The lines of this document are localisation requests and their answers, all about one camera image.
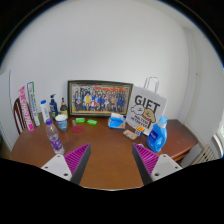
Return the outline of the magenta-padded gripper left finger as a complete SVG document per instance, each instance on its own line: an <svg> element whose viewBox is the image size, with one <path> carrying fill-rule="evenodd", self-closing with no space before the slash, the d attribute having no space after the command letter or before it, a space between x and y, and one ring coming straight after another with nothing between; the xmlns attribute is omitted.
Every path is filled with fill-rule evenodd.
<svg viewBox="0 0 224 224"><path fill-rule="evenodd" d="M55 155L42 169L79 185L90 155L91 145L86 144L66 155Z"/></svg>

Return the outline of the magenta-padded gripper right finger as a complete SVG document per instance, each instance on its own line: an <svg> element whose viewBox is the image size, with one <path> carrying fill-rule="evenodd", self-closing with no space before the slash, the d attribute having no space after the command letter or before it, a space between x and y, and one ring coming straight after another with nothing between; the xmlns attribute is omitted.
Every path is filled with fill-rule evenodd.
<svg viewBox="0 0 224 224"><path fill-rule="evenodd" d="M182 167L167 154L158 155L136 143L132 145L132 154L144 185L150 184L182 169Z"/></svg>

